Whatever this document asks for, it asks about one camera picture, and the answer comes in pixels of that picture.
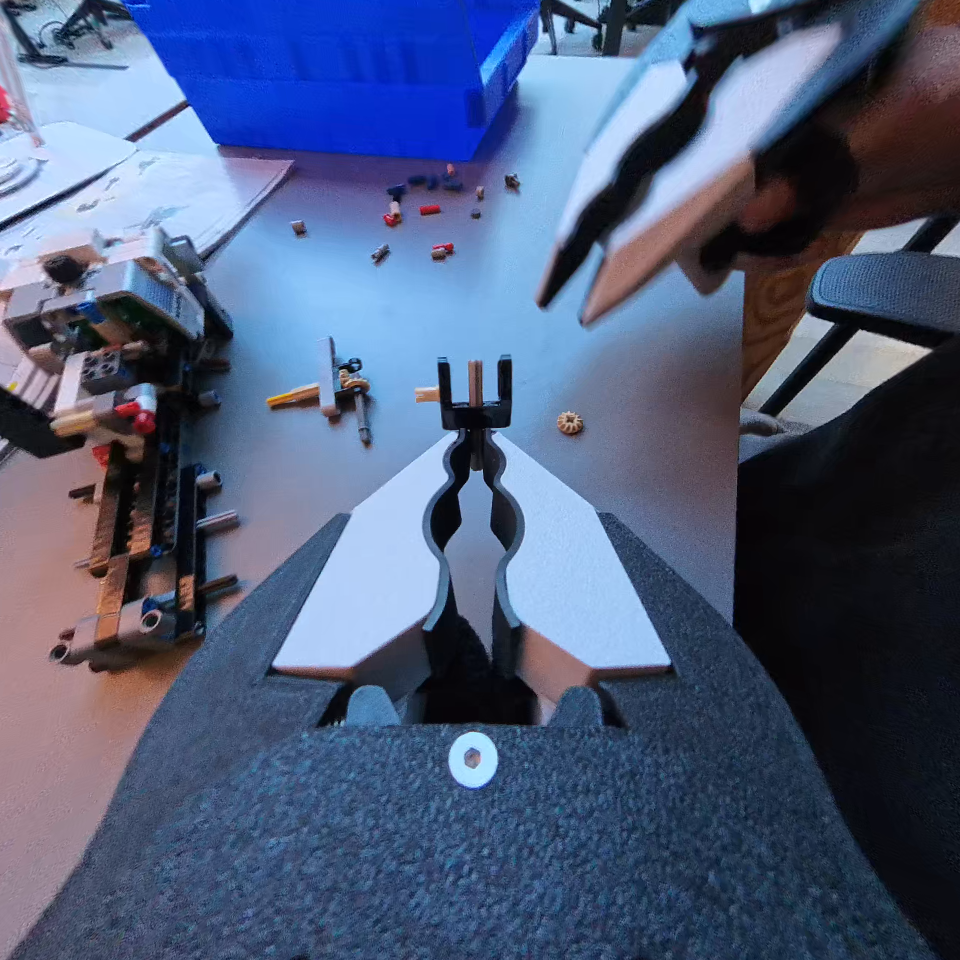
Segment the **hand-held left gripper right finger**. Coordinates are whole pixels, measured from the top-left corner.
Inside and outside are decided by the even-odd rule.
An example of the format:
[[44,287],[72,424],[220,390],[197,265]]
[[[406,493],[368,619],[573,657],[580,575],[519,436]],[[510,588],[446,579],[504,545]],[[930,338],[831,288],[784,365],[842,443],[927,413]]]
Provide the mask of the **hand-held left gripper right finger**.
[[496,573],[494,652],[555,704],[570,688],[671,670],[598,511],[502,433],[486,439]]

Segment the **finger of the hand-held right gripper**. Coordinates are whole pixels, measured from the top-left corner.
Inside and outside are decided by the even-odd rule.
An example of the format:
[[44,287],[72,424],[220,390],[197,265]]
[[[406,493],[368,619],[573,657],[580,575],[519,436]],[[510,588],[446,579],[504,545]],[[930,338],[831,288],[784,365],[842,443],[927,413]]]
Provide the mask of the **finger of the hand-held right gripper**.
[[702,296],[726,282],[732,268],[702,266],[702,248],[753,197],[762,137],[834,53],[842,33],[838,24],[796,30],[730,67],[710,96],[701,130],[653,176],[642,203],[606,241],[582,306],[583,327],[672,264]]
[[692,58],[659,61],[643,67],[619,93],[583,155],[560,214],[535,294],[541,309],[699,132],[710,101],[710,66]]

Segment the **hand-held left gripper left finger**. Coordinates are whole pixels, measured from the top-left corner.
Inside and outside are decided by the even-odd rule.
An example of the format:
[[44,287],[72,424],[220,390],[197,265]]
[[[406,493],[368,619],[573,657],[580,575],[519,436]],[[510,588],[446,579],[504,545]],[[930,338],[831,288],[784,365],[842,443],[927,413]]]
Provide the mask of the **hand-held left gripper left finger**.
[[271,663],[278,674],[414,692],[447,657],[446,547],[470,478],[466,432],[441,438],[349,514]]

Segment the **black lego frame assembly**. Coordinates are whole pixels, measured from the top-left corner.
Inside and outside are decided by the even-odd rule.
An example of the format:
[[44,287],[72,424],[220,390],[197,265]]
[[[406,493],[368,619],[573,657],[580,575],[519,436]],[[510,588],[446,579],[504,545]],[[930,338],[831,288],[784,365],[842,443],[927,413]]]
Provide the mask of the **black lego frame assembly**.
[[482,361],[467,364],[467,401],[455,401],[452,395],[450,361],[441,356],[437,360],[438,383],[430,387],[416,387],[417,404],[438,403],[440,421],[448,431],[465,431],[471,444],[470,466],[474,472],[485,469],[486,441],[495,430],[510,426],[513,405],[513,361],[510,354],[502,354],[497,361],[497,397],[484,398],[484,366]]

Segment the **grey lego beam assembly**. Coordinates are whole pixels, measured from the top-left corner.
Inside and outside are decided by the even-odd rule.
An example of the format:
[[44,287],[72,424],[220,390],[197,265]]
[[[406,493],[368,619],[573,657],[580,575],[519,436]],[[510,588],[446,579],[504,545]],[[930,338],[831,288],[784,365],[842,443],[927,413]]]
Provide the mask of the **grey lego beam assembly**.
[[331,337],[318,341],[319,373],[315,382],[287,390],[266,399],[270,410],[317,402],[328,422],[339,421],[345,410],[352,410],[359,440],[365,448],[373,442],[369,407],[371,383],[363,374],[359,357],[340,359]]

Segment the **scattered small lego pieces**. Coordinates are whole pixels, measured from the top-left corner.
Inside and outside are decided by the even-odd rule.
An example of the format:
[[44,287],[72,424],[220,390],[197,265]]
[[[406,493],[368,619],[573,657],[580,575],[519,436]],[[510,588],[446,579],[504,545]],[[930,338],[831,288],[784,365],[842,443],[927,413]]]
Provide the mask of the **scattered small lego pieces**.
[[[519,195],[522,191],[523,181],[516,171],[510,171],[503,176],[503,189],[509,195]],[[460,210],[457,203],[451,206],[451,201],[460,196],[465,190],[465,182],[462,180],[458,168],[453,163],[447,163],[441,174],[412,174],[406,180],[392,184],[386,188],[386,194],[389,199],[388,208],[382,215],[382,222],[389,230],[395,230],[405,223],[409,216],[416,216],[421,219],[437,218],[448,214],[453,217],[454,213]],[[438,199],[427,198],[426,202],[418,202],[414,205],[414,194],[417,192],[433,194],[442,192],[448,195],[443,202]],[[461,219],[467,219],[471,223],[479,223],[487,216],[486,202],[487,189],[484,184],[477,184],[472,191],[472,206],[464,206],[465,211]],[[381,266],[392,255],[392,248],[389,242],[384,242],[376,246],[369,254],[370,263],[375,266]],[[456,242],[442,241],[433,243],[429,249],[429,256],[432,262],[446,262],[453,258],[458,252]]]

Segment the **lego truck model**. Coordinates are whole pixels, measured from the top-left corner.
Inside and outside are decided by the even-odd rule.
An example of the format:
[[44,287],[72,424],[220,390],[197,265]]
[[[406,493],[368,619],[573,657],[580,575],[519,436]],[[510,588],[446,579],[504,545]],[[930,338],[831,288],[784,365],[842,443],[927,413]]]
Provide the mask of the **lego truck model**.
[[2,386],[2,447],[86,451],[102,470],[69,493],[99,508],[81,563],[97,606],[60,633],[54,664],[114,673],[200,642],[209,597],[237,586],[209,580],[206,538],[238,518],[208,514],[221,475],[186,456],[189,428],[221,403],[204,377],[231,367],[232,320],[204,271],[188,236],[153,227],[63,237],[2,279],[2,331],[43,383],[37,399]]

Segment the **person's right hand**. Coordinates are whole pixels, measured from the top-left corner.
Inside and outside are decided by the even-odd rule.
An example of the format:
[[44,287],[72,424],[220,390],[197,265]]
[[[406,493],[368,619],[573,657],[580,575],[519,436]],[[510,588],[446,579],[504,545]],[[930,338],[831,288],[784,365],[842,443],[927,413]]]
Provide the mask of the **person's right hand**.
[[958,215],[959,3],[931,2],[885,85],[848,130],[858,186],[837,217],[882,229]]

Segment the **black office chair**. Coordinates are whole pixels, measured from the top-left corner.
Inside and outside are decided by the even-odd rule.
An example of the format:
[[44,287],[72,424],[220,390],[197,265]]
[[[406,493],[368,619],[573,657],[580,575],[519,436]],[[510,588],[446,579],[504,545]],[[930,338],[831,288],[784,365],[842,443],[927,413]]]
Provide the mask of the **black office chair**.
[[958,228],[956,215],[931,217],[894,251],[828,260],[813,276],[807,312],[831,327],[760,406],[781,414],[860,332],[935,350],[959,335],[959,259],[935,248]]
[[[681,6],[679,1],[626,2],[618,57],[636,58]],[[611,2],[541,2],[537,15],[537,55],[600,57],[604,55]]]

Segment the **blue plastic bin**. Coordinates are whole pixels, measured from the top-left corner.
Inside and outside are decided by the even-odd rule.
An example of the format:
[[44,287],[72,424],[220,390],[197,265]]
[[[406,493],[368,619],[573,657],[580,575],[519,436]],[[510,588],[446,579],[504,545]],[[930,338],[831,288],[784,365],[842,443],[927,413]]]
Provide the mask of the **blue plastic bin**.
[[538,2],[127,2],[217,144],[467,162]]

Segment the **open instruction booklet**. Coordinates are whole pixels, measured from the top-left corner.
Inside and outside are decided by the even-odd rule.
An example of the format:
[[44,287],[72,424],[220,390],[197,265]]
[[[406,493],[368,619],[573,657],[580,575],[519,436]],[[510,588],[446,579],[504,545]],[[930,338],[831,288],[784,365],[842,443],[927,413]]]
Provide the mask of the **open instruction booklet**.
[[108,242],[161,229],[187,236],[201,257],[229,239],[289,176],[290,160],[138,150],[70,196],[1,233],[2,262],[96,232]]

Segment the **white rounded board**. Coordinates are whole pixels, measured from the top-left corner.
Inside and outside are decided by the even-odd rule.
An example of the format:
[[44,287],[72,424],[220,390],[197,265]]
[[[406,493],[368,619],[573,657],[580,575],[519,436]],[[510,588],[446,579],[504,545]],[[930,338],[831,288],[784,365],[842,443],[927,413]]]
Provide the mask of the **white rounded board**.
[[1,227],[41,210],[126,162],[137,145],[71,122],[2,141]]

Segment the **clear plastic cylinder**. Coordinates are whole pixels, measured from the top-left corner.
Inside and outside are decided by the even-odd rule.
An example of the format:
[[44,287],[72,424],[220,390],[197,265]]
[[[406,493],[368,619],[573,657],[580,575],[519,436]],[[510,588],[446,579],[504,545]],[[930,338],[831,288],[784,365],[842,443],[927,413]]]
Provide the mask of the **clear plastic cylinder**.
[[18,44],[4,2],[1,2],[1,128],[2,138],[13,133],[23,134],[34,148],[44,146],[23,84]]

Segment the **black desk frame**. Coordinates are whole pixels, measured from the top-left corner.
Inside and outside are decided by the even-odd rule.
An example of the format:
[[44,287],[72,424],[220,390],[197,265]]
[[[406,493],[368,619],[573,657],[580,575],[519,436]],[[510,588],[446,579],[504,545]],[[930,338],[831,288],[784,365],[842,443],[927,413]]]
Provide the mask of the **black desk frame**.
[[114,49],[114,43],[106,34],[108,27],[114,22],[134,22],[130,9],[124,2],[114,1],[81,1],[62,21],[51,21],[46,26],[37,29],[36,35],[31,35],[21,24],[23,13],[31,13],[37,9],[38,2],[1,2],[2,25],[8,28],[17,49],[16,58],[25,66],[42,69],[77,68],[92,70],[124,71],[128,67],[122,64],[84,62],[63,54],[53,54],[47,51],[43,42],[44,32],[50,33],[50,41],[54,45],[75,50],[76,42],[86,35],[95,37],[106,51]]

